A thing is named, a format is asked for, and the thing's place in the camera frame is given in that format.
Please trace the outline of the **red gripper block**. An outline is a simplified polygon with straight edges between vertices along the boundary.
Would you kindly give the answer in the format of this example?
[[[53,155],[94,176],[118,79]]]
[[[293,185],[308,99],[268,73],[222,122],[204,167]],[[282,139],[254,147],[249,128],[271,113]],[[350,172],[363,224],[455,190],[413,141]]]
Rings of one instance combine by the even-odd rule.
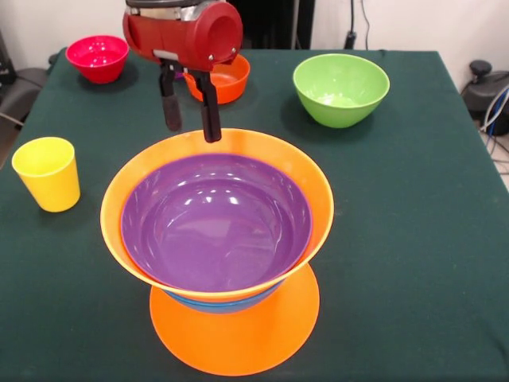
[[[240,50],[243,24],[237,9],[229,2],[127,2],[122,28],[128,45],[139,56],[198,70],[193,75],[203,99],[204,138],[218,142],[220,113],[209,72],[214,65],[233,60]],[[179,131],[181,111],[173,87],[176,73],[166,63],[160,68],[165,124],[170,131]]]

